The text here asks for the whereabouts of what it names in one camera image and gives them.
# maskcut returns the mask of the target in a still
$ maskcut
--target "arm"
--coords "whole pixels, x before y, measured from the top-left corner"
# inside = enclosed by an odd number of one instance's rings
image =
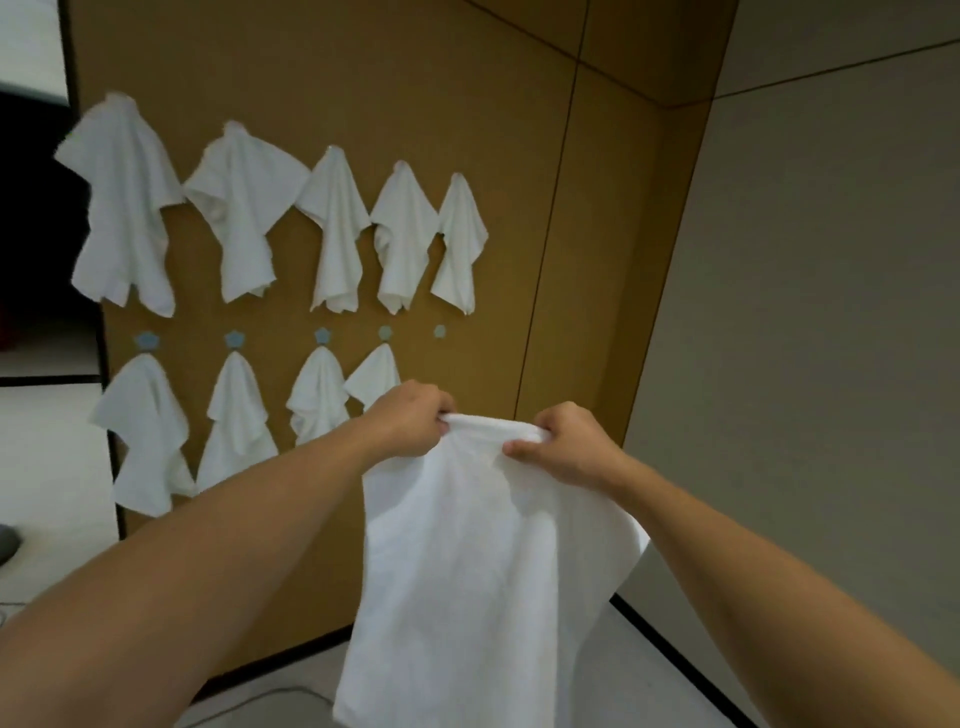
[[[74,572],[0,630],[4,723],[171,725],[347,488],[380,460],[431,449],[446,428],[438,414],[453,408],[408,381]]]
[[[960,683],[803,562],[628,457],[572,402],[506,454],[631,513],[775,728],[957,725]]]

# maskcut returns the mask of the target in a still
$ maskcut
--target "gray object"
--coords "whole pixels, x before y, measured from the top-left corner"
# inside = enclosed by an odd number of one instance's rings
[[[20,538],[20,534],[14,528],[0,523],[0,566],[11,560],[22,543],[23,539]]]

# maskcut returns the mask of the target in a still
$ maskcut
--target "brown wall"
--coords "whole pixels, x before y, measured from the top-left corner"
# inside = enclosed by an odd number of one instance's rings
[[[371,231],[359,243],[359,311],[310,313],[321,232],[305,217],[292,210],[269,234],[277,281],[266,296],[224,304],[220,248],[209,227],[191,205],[168,209],[177,315],[160,319],[136,302],[105,305],[108,356],[115,373],[134,356],[134,335],[160,335],[157,357],[190,422],[184,453],[191,467],[210,430],[205,410],[228,353],[223,336],[234,328],[247,334],[243,353],[281,450],[294,440],[284,403],[321,326],[333,332],[330,348],[348,373],[389,324],[401,375],[436,381],[471,413],[528,418],[564,399],[597,406],[602,393],[620,394],[620,387],[633,387],[622,392],[633,400],[639,343],[624,347],[621,340],[632,341],[631,331],[644,326],[625,316],[621,299],[631,299],[621,294],[641,279],[661,284],[669,260],[663,251],[676,229],[652,224],[645,203],[666,199],[682,208],[688,180],[671,172],[673,153],[662,152],[660,141],[687,140],[669,143],[689,158],[689,139],[699,143],[706,116],[682,114],[677,132],[675,112],[653,101],[650,89],[631,90],[632,78],[616,63],[577,61],[582,45],[635,45],[594,15],[606,11],[605,2],[593,0],[586,26],[586,0],[242,0],[229,12],[223,7],[212,0],[71,2],[82,109],[108,90],[129,93],[182,180],[229,119],[311,167],[326,145],[342,146],[368,207],[397,159],[410,162],[437,207],[450,175],[463,172],[490,240],[474,268],[472,316],[429,295],[440,240],[412,310],[390,316],[375,297],[380,268]],[[620,50],[624,67],[646,62]],[[681,55],[667,56],[662,78],[683,75],[675,67]],[[672,87],[662,78],[659,88]],[[657,252],[644,254],[648,246]],[[647,261],[640,278],[639,260]],[[659,290],[645,296],[648,318],[656,313],[653,299]],[[436,324],[446,325],[445,339],[432,336]],[[612,345],[626,374],[613,380],[622,384],[605,387]],[[142,519],[128,516],[135,530]],[[350,623],[362,540],[355,489],[223,667]],[[180,556],[189,557],[189,545]]]

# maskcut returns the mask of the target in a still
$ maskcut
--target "white towel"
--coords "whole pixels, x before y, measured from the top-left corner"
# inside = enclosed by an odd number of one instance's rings
[[[446,254],[430,293],[470,315],[476,307],[473,263],[483,253],[488,234],[467,178],[459,172],[450,178],[450,187],[440,206],[440,232]]]
[[[388,311],[397,313],[410,308],[440,218],[405,161],[394,165],[394,174],[380,190],[370,217],[376,223],[373,245],[383,266],[377,298]]]
[[[400,383],[394,351],[390,344],[381,344],[350,375],[344,388],[347,394],[363,402],[366,412],[371,405]]]
[[[287,401],[287,409],[294,413],[290,426],[297,433],[297,444],[326,435],[349,420],[348,399],[340,362],[327,347],[317,347],[300,369]]]
[[[240,352],[231,352],[220,370],[206,416],[213,420],[213,429],[197,470],[198,490],[277,454],[256,377]]]
[[[113,497],[124,508],[157,518],[170,511],[172,493],[194,495],[193,477],[180,453],[189,434],[186,417],[151,354],[124,365],[90,421],[116,432],[127,446],[113,483]]]
[[[310,310],[326,301],[334,313],[355,311],[357,286],[363,276],[356,241],[370,226],[370,215],[344,150],[332,145],[326,148],[297,199],[297,207],[324,231]]]
[[[364,475],[364,584],[334,718],[348,728],[569,725],[577,654],[648,538],[611,501],[501,454],[465,415]]]
[[[84,114],[54,159],[90,184],[90,233],[70,282],[93,301],[121,306],[135,285],[144,306],[173,316],[174,292],[163,268],[169,240],[160,209],[183,202],[183,192],[136,102],[107,94]]]
[[[224,301],[262,296],[276,276],[267,232],[297,200],[310,172],[282,149],[228,121],[207,145],[183,191],[213,228],[224,249]]]

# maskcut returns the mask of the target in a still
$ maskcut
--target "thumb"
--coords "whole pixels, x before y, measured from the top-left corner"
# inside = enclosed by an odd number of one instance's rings
[[[511,440],[503,444],[503,454],[519,460],[521,463],[540,462],[540,448],[543,443],[531,443],[527,440]]]

